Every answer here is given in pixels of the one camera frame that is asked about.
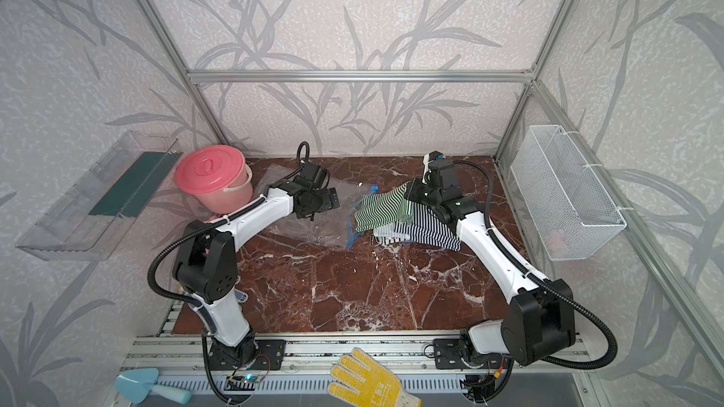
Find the blue white striped garment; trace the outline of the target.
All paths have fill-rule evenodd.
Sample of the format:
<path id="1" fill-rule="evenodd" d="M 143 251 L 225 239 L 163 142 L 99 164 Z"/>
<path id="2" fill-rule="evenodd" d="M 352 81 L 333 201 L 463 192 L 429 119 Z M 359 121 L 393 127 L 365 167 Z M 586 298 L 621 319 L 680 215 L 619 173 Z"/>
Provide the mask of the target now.
<path id="1" fill-rule="evenodd" d="M 392 222 L 373 230 L 382 245 L 420 243 L 458 252 L 461 240 L 424 205 L 413 205 L 411 222 Z"/>

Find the green white striped garment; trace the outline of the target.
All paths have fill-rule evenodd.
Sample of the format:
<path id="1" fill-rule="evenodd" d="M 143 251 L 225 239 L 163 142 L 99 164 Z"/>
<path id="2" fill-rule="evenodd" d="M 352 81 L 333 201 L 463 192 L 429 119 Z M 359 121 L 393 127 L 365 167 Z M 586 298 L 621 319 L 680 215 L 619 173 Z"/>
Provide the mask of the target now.
<path id="1" fill-rule="evenodd" d="M 356 232 L 363 233 L 394 222 L 413 220 L 413 203 L 405 198 L 410 183 L 385 193 L 368 195 L 354 213 Z"/>

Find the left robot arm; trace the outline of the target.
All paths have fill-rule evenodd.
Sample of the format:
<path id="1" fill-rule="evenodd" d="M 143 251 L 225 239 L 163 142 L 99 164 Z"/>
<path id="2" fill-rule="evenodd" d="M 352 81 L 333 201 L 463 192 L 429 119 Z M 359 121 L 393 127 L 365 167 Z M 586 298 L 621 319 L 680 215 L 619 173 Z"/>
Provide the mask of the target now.
<path id="1" fill-rule="evenodd" d="M 190 223 L 183 237 L 154 258 L 147 284 L 160 297 L 190 305 L 216 343 L 235 349 L 252 338 L 252 327 L 235 294 L 241 247 L 287 216 L 313 220 L 337 208 L 339 196 L 329 186 L 329 171 L 311 161 L 302 162 L 249 205 L 212 222 Z M 173 279 L 185 290 L 183 294 L 163 288 L 156 280 L 158 267 L 172 252 L 176 252 Z"/>

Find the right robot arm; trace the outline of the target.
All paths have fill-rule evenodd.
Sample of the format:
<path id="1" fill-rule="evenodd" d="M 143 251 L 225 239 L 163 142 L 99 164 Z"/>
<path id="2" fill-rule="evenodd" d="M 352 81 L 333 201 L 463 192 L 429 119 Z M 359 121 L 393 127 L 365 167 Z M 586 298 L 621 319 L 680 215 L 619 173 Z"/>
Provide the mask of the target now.
<path id="1" fill-rule="evenodd" d="M 460 161 L 431 152 L 424 158 L 422 177 L 414 179 L 405 198 L 426 207 L 483 263 L 508 304 L 502 320 L 482 322 L 463 333 L 462 354 L 499 354 L 529 366 L 544 361 L 566 369 L 594 370 L 612 364 L 618 341 L 611 329 L 575 301 L 562 279 L 552 280 L 530 264 L 493 225 L 492 198 L 479 202 L 465 194 L 457 167 Z M 603 356 L 589 362 L 565 360 L 557 353 L 576 342 L 576 319 L 593 324 L 606 341 Z"/>

